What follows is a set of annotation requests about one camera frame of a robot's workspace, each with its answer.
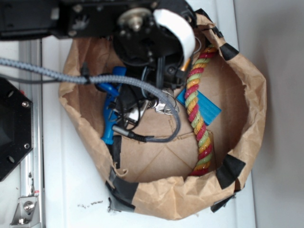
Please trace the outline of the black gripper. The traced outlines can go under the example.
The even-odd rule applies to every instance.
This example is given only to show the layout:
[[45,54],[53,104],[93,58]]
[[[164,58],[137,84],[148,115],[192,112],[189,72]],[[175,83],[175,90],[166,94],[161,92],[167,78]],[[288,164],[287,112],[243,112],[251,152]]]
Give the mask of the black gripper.
[[121,61],[159,89],[185,85],[196,46],[196,14],[185,0],[153,1],[121,13],[114,50]]

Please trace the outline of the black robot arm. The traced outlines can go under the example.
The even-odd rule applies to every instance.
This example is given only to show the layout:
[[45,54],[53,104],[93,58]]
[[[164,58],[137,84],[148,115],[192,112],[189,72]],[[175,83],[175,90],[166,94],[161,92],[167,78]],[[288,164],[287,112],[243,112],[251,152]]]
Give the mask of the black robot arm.
[[196,14],[184,0],[3,0],[3,41],[113,38],[120,60],[147,69],[158,88],[186,82],[195,48]]

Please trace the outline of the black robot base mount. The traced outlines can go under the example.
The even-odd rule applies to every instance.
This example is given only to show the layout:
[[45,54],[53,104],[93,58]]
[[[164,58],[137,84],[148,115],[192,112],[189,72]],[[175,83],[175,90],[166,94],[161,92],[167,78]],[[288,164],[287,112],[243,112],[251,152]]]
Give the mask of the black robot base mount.
[[32,150],[32,102],[6,79],[0,80],[0,180]]

